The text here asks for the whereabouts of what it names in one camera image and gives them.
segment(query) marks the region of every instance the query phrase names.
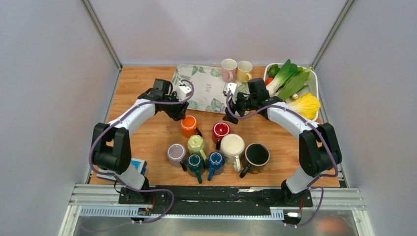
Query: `green mug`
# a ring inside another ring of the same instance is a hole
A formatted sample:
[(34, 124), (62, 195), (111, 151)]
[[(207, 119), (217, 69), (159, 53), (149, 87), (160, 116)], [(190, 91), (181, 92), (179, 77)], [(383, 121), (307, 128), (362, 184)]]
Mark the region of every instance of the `green mug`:
[(204, 163), (207, 162), (207, 156), (205, 154), (206, 145), (204, 144), (204, 140), (200, 135), (193, 135), (188, 139), (188, 151), (190, 154), (197, 154), (200, 155)]
[(188, 164), (188, 174), (192, 177), (197, 177), (198, 183), (203, 183), (203, 178), (201, 177), (204, 173), (204, 160), (197, 154), (189, 156), (187, 159)]

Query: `robotic arm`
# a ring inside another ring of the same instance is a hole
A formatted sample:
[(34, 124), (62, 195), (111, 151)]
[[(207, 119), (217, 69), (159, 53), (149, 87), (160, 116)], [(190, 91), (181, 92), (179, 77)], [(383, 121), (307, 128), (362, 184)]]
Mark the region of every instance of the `robotic arm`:
[[(131, 164), (130, 136), (149, 118), (164, 111), (175, 121), (185, 118), (188, 107), (184, 100), (192, 90), (181, 84), (172, 91), (171, 82), (156, 79), (153, 88), (142, 93), (135, 104), (117, 119), (108, 124), (98, 123), (94, 127), (92, 143), (92, 163), (135, 189), (142, 189), (146, 178)], [(94, 142), (102, 135), (98, 143)]]
[(250, 80), (248, 87), (250, 93), (244, 94), (238, 92), (237, 85), (234, 83), (227, 83), (225, 85), (223, 93), (225, 95), (231, 93), (232, 98), (228, 101), (231, 112), (226, 109), (226, 115), (223, 120), (237, 124), (239, 117), (234, 115), (235, 112), (242, 117), (245, 111), (261, 110), (259, 114), (281, 125), (299, 140), (300, 166), (291, 177), (281, 184), (284, 190), (284, 201), (291, 203), (298, 200), (303, 191), (321, 173), (333, 168), (333, 163), (328, 152), (323, 146), (317, 146), (317, 141), (321, 142), (322, 140), (313, 132), (313, 128), (321, 133), (335, 163), (339, 164), (342, 161), (334, 128), (329, 123), (318, 124), (317, 122), (308, 120), (292, 111), (278, 97), (269, 97), (268, 90), (261, 78)]

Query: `reflective floor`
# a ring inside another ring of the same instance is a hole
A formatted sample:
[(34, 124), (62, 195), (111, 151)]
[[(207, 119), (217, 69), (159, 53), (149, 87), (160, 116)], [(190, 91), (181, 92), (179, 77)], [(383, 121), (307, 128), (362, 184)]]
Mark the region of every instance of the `reflective floor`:
[[(302, 222), (308, 220), (312, 211), (303, 211)], [(357, 236), (356, 225), (351, 211), (320, 210), (307, 226), (292, 229), (282, 222), (271, 220), (202, 220), (162, 219), (150, 224), (126, 225), (103, 233), (88, 233), (129, 222), (118, 217), (80, 217), (74, 235), (77, 236)]]

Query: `white basket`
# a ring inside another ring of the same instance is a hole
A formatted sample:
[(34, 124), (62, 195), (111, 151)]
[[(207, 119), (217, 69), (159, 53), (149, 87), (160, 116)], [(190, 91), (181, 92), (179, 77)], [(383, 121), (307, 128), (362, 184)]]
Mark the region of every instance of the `white basket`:
[[(264, 73), (264, 81), (266, 81), (269, 77), (268, 77), (268, 69), (272, 66), (277, 64), (279, 68), (282, 67), (282, 63), (272, 63), (267, 65), (267, 67), (265, 68), (265, 73)], [(301, 90), (300, 92), (298, 92), (298, 96), (300, 97), (301, 95), (304, 95), (306, 93), (311, 93), (313, 96), (315, 96), (317, 99), (319, 98), (319, 86), (317, 85), (317, 75), (316, 73), (314, 73), (313, 70), (310, 71), (310, 79), (307, 80), (305, 82), (304, 85), (308, 85), (308, 87), (304, 88), (303, 90)], [(314, 119), (312, 119), (313, 121), (315, 121), (317, 119), (317, 117), (319, 117), (319, 112), (316, 112), (316, 117), (314, 117)]]

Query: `orange mug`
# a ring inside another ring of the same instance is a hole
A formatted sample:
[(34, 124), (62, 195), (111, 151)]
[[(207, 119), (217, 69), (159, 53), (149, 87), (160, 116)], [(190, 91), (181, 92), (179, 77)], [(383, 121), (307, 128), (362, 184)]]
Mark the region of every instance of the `orange mug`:
[(186, 138), (190, 138), (193, 135), (200, 135), (201, 132), (198, 130), (197, 119), (194, 116), (185, 116), (185, 119), (181, 120), (181, 133)]

